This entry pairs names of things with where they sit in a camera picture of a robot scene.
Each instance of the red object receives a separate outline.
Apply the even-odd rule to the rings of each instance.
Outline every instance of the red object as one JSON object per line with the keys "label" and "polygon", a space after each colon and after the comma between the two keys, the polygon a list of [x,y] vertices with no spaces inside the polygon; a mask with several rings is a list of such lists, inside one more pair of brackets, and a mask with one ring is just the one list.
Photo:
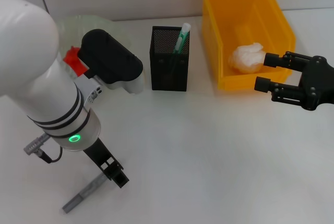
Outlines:
{"label": "red object", "polygon": [[79,77],[81,74],[84,74],[88,69],[81,63],[78,52],[80,48],[71,47],[70,50],[67,51],[66,56],[64,58],[64,62],[69,65],[76,75]]}

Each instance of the black stripe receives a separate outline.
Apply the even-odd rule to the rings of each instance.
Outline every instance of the black stripe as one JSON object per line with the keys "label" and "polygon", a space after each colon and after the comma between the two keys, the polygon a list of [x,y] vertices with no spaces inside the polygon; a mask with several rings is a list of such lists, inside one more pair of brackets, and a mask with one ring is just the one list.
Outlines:
{"label": "black stripe", "polygon": [[78,111],[72,116],[71,119],[69,119],[68,121],[64,122],[63,124],[60,124],[60,125],[57,125],[57,126],[50,126],[50,127],[44,127],[44,126],[40,126],[38,124],[36,124],[37,126],[39,126],[40,128],[42,129],[45,129],[45,130],[57,130],[57,129],[60,129],[60,128],[63,128],[65,126],[68,126],[69,124],[71,124],[73,121],[76,120],[76,118],[79,116],[79,114],[81,113],[82,111],[82,108],[84,107],[83,106],[83,101],[84,101],[84,97],[82,95],[82,93],[80,92],[80,95],[81,95],[81,102],[80,102],[80,107],[78,109]]}
{"label": "black stripe", "polygon": [[67,113],[65,113],[62,117],[58,118],[57,120],[48,121],[48,122],[40,122],[40,121],[34,121],[29,116],[28,116],[28,118],[31,119],[32,121],[34,121],[35,123],[39,124],[39,125],[53,125],[53,124],[59,123],[60,121],[63,121],[64,119],[69,117],[74,112],[75,108],[77,108],[77,106],[79,104],[79,96],[80,96],[80,91],[77,88],[77,98],[74,102],[73,107]]}
{"label": "black stripe", "polygon": [[88,114],[85,118],[85,121],[82,123],[82,125],[79,126],[75,131],[71,132],[70,134],[59,135],[59,136],[51,135],[51,134],[48,134],[48,133],[46,133],[46,134],[49,135],[52,138],[58,138],[58,139],[69,138],[69,137],[79,133],[87,125],[88,120],[89,120],[89,116],[90,116],[90,110],[88,111]]}

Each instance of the clear plastic container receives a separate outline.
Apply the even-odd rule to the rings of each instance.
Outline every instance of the clear plastic container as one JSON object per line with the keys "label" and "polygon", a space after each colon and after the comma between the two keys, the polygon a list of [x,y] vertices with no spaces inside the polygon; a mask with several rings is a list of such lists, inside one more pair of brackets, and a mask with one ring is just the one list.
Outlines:
{"label": "clear plastic container", "polygon": [[66,56],[67,51],[71,49],[71,46],[75,48],[81,47],[82,37],[87,32],[93,29],[103,29],[124,47],[129,48],[131,46],[130,39],[117,23],[98,16],[71,16],[59,20],[56,24],[59,32],[59,52],[61,54],[59,62],[61,67],[64,68],[73,79],[76,78],[77,75],[62,60]]}

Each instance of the green led ring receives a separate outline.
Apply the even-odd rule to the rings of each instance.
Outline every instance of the green led ring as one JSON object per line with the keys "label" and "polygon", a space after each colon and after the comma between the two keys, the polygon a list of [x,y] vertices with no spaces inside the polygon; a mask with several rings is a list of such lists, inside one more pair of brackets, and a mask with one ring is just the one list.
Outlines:
{"label": "green led ring", "polygon": [[68,140],[69,140],[69,142],[77,142],[77,141],[79,141],[80,140],[80,135],[73,135],[73,136],[71,136]]}

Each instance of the robotic arm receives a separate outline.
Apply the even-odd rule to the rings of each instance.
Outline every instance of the robotic arm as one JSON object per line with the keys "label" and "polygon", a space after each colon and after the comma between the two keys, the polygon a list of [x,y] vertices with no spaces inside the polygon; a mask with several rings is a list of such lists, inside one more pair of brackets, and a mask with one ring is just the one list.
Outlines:
{"label": "robotic arm", "polygon": [[272,82],[270,79],[257,77],[255,90],[271,92],[271,100],[299,105],[314,111],[323,103],[334,104],[334,68],[321,56],[305,56],[298,53],[286,52],[280,58],[278,54],[267,53],[265,66],[285,67],[302,72],[298,86],[290,86]]}
{"label": "robotic arm", "polygon": [[26,153],[54,162],[40,149],[52,137],[61,151],[83,150],[122,187],[128,178],[99,139],[100,121],[89,104],[104,86],[141,92],[143,65],[97,29],[84,36],[78,53],[89,70],[73,81],[56,60],[58,44],[57,27],[47,12],[23,0],[0,0],[0,96],[8,95],[45,132],[25,148]]}

